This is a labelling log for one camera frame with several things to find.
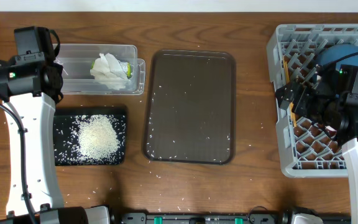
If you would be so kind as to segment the white paper napkin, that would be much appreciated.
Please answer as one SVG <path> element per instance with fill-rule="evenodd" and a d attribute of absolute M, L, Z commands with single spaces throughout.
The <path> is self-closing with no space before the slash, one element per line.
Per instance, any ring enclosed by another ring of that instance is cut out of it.
<path fill-rule="evenodd" d="M 131 73 L 131 65 L 128 62 L 122 62 L 109 53 L 100 54 L 90 70 L 95 80 L 113 90 L 124 89 Z"/>

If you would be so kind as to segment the dark blue plate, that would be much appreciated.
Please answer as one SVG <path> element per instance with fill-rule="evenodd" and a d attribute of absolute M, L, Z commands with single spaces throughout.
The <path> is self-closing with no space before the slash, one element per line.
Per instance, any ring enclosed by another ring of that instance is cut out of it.
<path fill-rule="evenodd" d="M 341 87 L 338 84 L 340 68 L 342 65 L 358 67 L 358 55 L 332 65 L 330 63 L 353 53 L 358 53 L 358 47 L 350 44 L 340 44 L 330 47 L 318 55 L 316 63 L 322 66 L 322 69 L 318 72 L 321 77 L 320 83 L 316 87 L 318 91 L 322 94 L 327 92 L 327 95 L 339 96 L 341 92 Z"/>

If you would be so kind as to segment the wooden chopstick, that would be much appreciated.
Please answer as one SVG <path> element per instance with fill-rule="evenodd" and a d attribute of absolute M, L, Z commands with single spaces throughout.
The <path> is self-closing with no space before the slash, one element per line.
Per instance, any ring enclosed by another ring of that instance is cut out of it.
<path fill-rule="evenodd" d="M 288 70 L 288 63 L 285 60 L 283 61 L 283 69 L 285 72 L 285 82 L 290 83 L 290 74 L 289 74 L 289 70 Z"/>
<path fill-rule="evenodd" d="M 293 106 L 294 104 L 293 103 L 290 103 L 289 105 L 289 109 L 290 109 L 290 117 L 291 117 L 291 121 L 293 123 L 293 127 L 297 127 L 297 123 L 296 123 L 296 115 L 295 113 L 293 112 Z"/>

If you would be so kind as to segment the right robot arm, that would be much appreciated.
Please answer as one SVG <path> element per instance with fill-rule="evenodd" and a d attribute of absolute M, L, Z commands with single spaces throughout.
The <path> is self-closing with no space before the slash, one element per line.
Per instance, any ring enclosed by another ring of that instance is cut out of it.
<path fill-rule="evenodd" d="M 336 132 L 346 162 L 351 195 L 351 222 L 358 223 L 358 67 L 318 67 L 316 88 L 294 78 L 275 92 L 278 105 Z"/>

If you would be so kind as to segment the white green wrapper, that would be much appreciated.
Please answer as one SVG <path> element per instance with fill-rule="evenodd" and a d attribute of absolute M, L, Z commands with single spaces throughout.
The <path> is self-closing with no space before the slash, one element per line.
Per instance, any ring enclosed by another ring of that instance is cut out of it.
<path fill-rule="evenodd" d="M 131 77 L 132 69 L 127 62 L 95 61 L 90 74 L 96 80 L 127 80 Z"/>

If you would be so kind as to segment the brown serving tray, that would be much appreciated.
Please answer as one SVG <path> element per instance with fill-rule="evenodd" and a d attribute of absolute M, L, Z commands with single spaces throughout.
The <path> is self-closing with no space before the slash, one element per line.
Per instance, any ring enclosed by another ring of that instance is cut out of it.
<path fill-rule="evenodd" d="M 151 161 L 227 164 L 234 157 L 236 61 L 226 52 L 152 58 L 142 152 Z"/>

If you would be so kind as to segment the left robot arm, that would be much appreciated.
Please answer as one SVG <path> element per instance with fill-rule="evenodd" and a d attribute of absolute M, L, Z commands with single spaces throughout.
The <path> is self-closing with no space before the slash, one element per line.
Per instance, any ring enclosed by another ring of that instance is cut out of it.
<path fill-rule="evenodd" d="M 55 106 L 63 99 L 54 30 L 14 31 L 17 55 L 0 60 L 0 109 L 9 130 L 11 186 L 2 223 L 110 223 L 105 205 L 65 207 L 53 154 Z"/>

